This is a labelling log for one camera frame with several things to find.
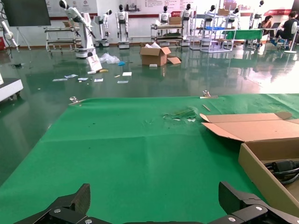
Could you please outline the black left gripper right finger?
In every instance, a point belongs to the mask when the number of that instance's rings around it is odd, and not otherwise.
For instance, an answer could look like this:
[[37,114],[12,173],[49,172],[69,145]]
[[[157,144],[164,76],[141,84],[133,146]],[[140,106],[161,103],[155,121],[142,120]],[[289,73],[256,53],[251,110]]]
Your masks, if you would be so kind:
[[299,218],[277,210],[255,194],[234,189],[228,182],[219,182],[218,199],[226,216],[212,224],[297,224]]

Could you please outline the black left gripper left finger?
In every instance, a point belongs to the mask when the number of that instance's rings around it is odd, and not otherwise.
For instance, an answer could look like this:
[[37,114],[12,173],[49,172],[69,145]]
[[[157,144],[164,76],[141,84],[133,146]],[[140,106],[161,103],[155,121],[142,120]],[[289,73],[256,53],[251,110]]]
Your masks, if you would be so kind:
[[31,215],[18,224],[104,224],[105,221],[89,217],[91,204],[90,184],[84,183],[74,194],[60,196],[45,210]]

